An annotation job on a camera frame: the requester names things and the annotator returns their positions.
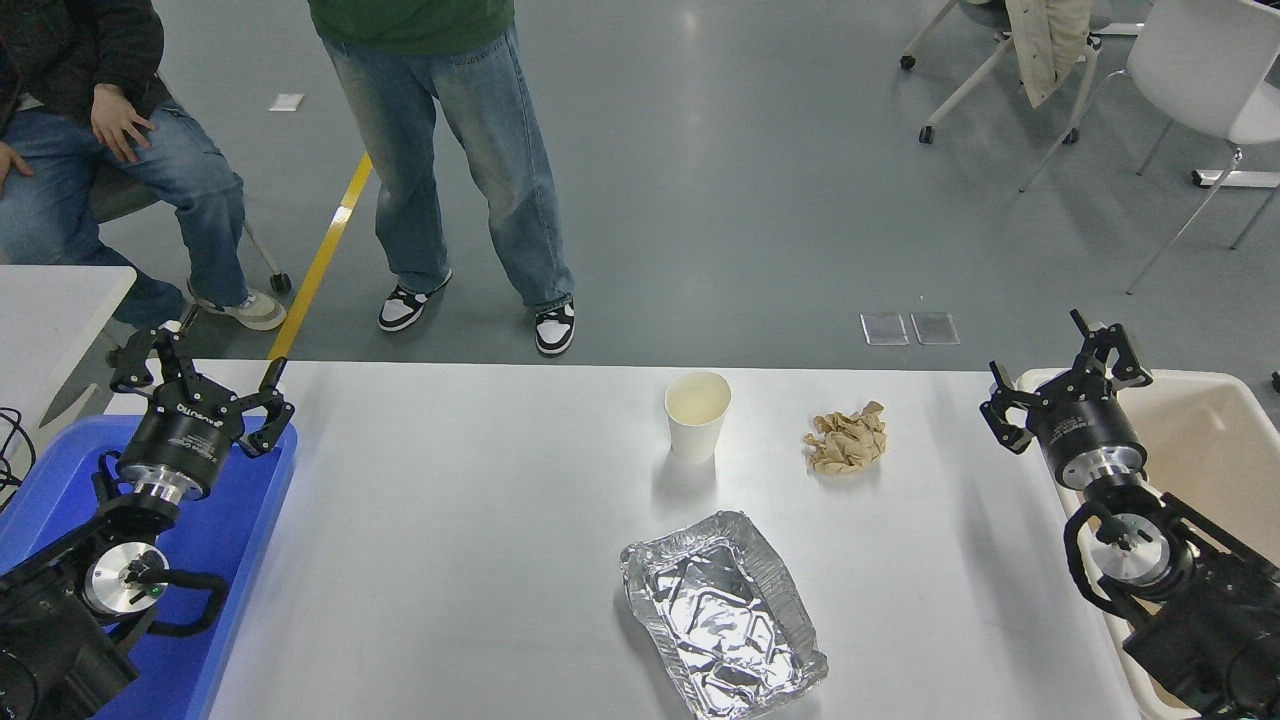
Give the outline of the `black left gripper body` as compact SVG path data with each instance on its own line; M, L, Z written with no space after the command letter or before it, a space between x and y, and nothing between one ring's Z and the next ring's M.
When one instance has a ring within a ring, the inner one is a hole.
M212 492L243 423L233 398L180 400L155 395L116 461L118 479L134 495L205 498Z

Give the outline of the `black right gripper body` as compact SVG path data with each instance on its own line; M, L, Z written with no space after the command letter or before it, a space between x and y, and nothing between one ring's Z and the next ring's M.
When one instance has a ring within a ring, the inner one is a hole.
M1148 454L1139 442L1112 386L1042 386L1046 409L1028 413L1052 477L1135 475Z

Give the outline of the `seated person's left hand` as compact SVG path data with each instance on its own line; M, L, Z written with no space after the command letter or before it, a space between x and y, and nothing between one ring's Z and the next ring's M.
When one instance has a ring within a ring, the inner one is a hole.
M118 160L134 164L137 149L150 149L147 133L157 127L137 113L123 90L115 85L93 87L90 111L93 137Z

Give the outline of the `seated person's right hand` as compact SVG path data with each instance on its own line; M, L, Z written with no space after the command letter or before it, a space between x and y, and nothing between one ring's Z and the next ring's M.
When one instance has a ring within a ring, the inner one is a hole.
M0 142L0 186L1 196L12 177L35 177L33 167L12 145Z

